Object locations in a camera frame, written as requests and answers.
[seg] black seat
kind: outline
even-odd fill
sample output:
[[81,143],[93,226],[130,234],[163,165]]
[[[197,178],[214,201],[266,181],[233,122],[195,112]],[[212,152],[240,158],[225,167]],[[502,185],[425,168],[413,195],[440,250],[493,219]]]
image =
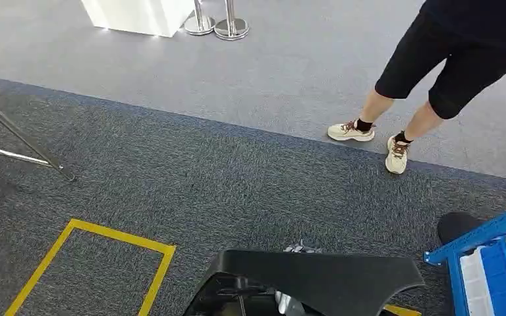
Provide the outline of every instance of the black seat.
[[184,316],[211,315],[239,296],[246,298],[248,316],[279,315],[274,290],[314,315],[376,316],[393,295],[423,285],[414,261],[406,258],[225,250]]

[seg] metal railing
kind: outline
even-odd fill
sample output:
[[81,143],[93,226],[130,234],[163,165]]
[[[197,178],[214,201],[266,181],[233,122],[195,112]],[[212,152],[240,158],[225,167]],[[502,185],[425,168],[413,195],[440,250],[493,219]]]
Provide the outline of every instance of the metal railing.
[[36,142],[34,142],[27,135],[25,135],[20,130],[20,128],[11,119],[9,119],[1,110],[0,110],[0,123],[8,130],[10,130],[18,139],[20,139],[24,144],[26,144],[31,150],[35,151],[40,156],[41,159],[28,157],[17,153],[11,153],[10,151],[5,151],[2,149],[0,149],[0,155],[53,168],[57,170],[59,173],[61,173],[68,181],[74,180],[74,175],[70,171],[64,168],[64,166],[60,164],[60,162],[56,158],[54,158],[54,156],[49,154],[47,150],[38,146]]
[[205,16],[199,0],[195,1],[195,15],[184,24],[185,30],[191,35],[206,35],[214,31],[221,40],[235,41],[244,38],[249,33],[247,21],[235,17],[234,0],[225,0],[226,19],[215,25],[213,18]]

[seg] leg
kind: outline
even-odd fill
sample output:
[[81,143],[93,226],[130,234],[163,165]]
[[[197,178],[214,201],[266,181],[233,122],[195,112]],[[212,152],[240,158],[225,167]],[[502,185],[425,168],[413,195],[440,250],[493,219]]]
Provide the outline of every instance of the leg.
[[399,42],[375,89],[369,93],[359,120],[329,127],[329,137],[334,140],[373,139],[372,123],[395,99],[406,99],[413,87],[447,58],[458,42],[457,36],[420,13]]
[[427,101],[416,111],[408,123],[405,138],[411,142],[438,127],[442,122],[443,119],[436,114],[430,102]]
[[360,120],[364,122],[375,122],[381,114],[393,105],[394,101],[394,99],[378,94],[377,91],[373,89],[366,98],[366,102],[360,113]]
[[506,49],[466,43],[447,58],[430,90],[429,101],[414,114],[406,130],[389,139],[387,169],[404,172],[409,143],[451,119],[483,89],[506,74]]

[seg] yellow floor marking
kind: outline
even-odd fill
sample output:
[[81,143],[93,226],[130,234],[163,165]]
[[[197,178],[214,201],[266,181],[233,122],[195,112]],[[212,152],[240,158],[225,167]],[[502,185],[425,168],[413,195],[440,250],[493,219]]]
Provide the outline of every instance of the yellow floor marking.
[[393,305],[385,305],[385,309],[398,316],[422,316],[420,312]]
[[118,230],[114,230],[104,226],[80,221],[78,219],[71,219],[69,221],[67,227],[65,227],[63,232],[59,235],[58,239],[55,241],[51,249],[47,252],[38,268],[36,268],[36,270],[34,271],[34,274],[32,274],[26,285],[24,285],[20,293],[18,293],[11,306],[5,312],[5,315],[12,316],[20,309],[22,303],[24,303],[25,299],[28,297],[28,295],[30,294],[36,283],[38,283],[38,280],[43,275],[43,272],[47,269],[47,267],[49,266],[51,260],[53,260],[55,255],[57,255],[59,248],[61,248],[61,246],[65,243],[65,240],[67,240],[67,238],[69,237],[70,233],[74,228],[85,230],[87,232],[93,232],[94,234],[110,237],[136,246],[148,248],[150,250],[158,251],[163,254],[160,266],[156,271],[156,275],[154,276],[154,279],[150,284],[148,293],[146,294],[144,301],[140,306],[140,311],[138,312],[139,316],[148,315],[148,312],[150,311],[150,308],[152,308],[152,304],[154,303],[154,299],[156,298],[156,294],[160,289],[162,280],[164,279],[164,276],[167,272],[167,268],[171,262],[171,258],[175,253],[175,246],[162,244],[150,239],[127,234],[126,232],[120,232]]

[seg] sneaker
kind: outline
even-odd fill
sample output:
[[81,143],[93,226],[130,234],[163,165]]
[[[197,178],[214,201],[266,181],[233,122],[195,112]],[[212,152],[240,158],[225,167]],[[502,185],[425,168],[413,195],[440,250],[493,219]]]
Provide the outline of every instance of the sneaker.
[[410,147],[410,144],[396,142],[394,136],[389,138],[387,142],[389,155],[385,159],[385,166],[389,172],[401,174],[405,171],[408,161],[408,147]]
[[334,140],[357,140],[358,142],[369,142],[375,137],[375,131],[370,129],[362,132],[356,129],[356,121],[344,124],[335,124],[327,130],[327,135]]

